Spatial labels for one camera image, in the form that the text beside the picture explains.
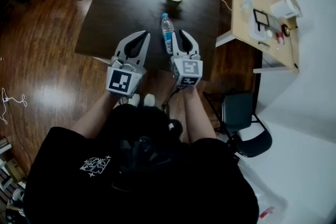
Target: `plastic bottle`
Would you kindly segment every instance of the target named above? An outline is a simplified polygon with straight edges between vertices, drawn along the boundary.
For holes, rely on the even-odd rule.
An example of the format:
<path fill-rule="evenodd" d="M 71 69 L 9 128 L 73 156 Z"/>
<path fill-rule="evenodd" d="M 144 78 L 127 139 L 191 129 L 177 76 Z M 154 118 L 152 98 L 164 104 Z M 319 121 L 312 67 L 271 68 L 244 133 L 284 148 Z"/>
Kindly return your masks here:
<path fill-rule="evenodd" d="M 172 21 L 168 18 L 167 13 L 162 14 L 161 29 L 166 51 L 168 54 L 173 54 L 172 34 L 174 31 L 174 26 Z"/>

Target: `bottle label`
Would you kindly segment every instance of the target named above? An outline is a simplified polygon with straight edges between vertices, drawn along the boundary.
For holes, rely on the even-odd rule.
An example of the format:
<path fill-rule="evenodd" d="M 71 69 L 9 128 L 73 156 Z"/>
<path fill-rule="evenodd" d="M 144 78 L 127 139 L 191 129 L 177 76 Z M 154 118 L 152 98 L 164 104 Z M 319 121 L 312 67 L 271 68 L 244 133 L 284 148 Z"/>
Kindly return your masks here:
<path fill-rule="evenodd" d="M 163 35 L 164 42 L 167 43 L 167 41 L 172 40 L 172 35 L 173 35 L 173 32 L 164 33 Z"/>

